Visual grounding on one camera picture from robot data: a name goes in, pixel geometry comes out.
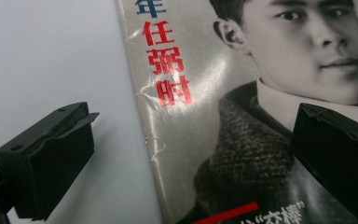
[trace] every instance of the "man's short hair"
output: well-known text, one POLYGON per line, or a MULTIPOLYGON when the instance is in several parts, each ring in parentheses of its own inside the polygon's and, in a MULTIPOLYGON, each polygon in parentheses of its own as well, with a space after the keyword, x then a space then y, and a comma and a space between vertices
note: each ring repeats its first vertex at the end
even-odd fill
POLYGON ((237 24, 242 24, 243 4, 250 0, 210 0, 217 17, 227 20, 234 20, 237 24))

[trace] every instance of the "black clamp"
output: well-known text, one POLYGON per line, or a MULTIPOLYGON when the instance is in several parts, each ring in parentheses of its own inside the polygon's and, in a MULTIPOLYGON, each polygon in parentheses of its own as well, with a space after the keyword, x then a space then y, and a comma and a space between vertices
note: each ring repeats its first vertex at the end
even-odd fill
POLYGON ((94 152, 87 103, 59 108, 0 147, 0 224, 48 219, 94 152))
POLYGON ((291 150, 313 177, 358 217, 358 123, 333 110, 301 104, 291 150))

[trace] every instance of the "magazine cover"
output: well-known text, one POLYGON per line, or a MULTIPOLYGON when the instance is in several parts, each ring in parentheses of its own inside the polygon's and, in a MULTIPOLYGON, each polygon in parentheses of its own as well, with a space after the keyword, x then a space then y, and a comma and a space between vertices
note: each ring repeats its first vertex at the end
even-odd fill
POLYGON ((358 0, 117 8, 165 223, 358 223, 358 0))

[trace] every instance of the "red chinese characters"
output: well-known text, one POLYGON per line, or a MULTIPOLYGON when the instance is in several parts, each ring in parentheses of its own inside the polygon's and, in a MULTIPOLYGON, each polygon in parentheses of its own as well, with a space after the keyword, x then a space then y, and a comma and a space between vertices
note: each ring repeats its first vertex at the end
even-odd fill
MULTIPOLYGON (((165 13, 161 0, 137 0, 140 14, 150 14, 152 19, 158 17, 158 13, 165 13)), ((145 37, 147 46, 146 51, 149 65, 153 68, 152 72, 156 78, 156 88, 159 103, 162 107, 173 106, 177 103, 191 105, 189 83, 185 75, 181 74, 185 70, 183 59, 178 47, 173 46, 173 30, 169 28, 167 21, 145 21, 142 35, 145 37)))

